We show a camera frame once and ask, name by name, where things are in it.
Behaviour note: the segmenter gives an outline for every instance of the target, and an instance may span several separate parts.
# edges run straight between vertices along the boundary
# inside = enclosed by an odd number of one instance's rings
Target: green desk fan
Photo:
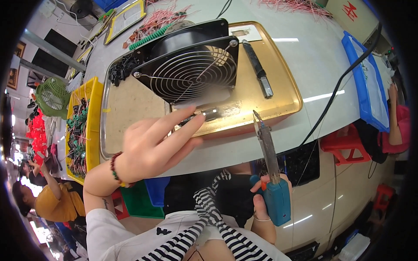
[[[65,87],[62,80],[52,77],[36,88],[36,103],[44,115],[67,119],[67,105],[70,102],[71,93]]]

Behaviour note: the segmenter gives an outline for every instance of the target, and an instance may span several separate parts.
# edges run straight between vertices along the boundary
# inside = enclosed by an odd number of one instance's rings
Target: black and white striped scarf
[[[232,251],[237,261],[272,261],[260,248],[235,229],[228,226],[216,209],[214,197],[218,189],[219,180],[229,180],[231,174],[224,170],[215,177],[212,187],[202,188],[195,192],[196,210],[200,217],[193,226],[180,232],[175,237],[165,242],[159,248],[142,257],[145,261],[181,261],[189,248],[196,242],[206,225],[216,226]]]

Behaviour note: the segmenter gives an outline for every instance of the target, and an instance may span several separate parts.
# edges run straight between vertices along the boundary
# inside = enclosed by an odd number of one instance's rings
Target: wall fan
[[[136,48],[133,55],[142,64],[132,75],[170,104],[235,86],[238,39],[229,36],[225,19],[160,36]]]

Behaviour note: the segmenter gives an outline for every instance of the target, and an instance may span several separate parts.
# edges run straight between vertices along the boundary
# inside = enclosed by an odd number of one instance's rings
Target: red writing
[[[350,2],[347,1],[347,3],[349,4],[349,6],[343,5],[344,9],[342,10],[351,19],[351,21],[354,21],[354,19],[357,18],[357,15],[354,13],[354,10],[357,10],[357,8]]]

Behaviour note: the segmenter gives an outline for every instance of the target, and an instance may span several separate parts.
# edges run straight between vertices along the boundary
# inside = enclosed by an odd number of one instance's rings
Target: pink shirt
[[[403,105],[396,106],[396,119],[398,121],[400,133],[402,136],[402,144],[400,145],[390,145],[389,143],[389,133],[380,132],[377,136],[377,143],[380,145],[380,136],[382,135],[383,153],[401,153],[406,151],[409,148],[409,138],[410,138],[410,115],[409,108]]]

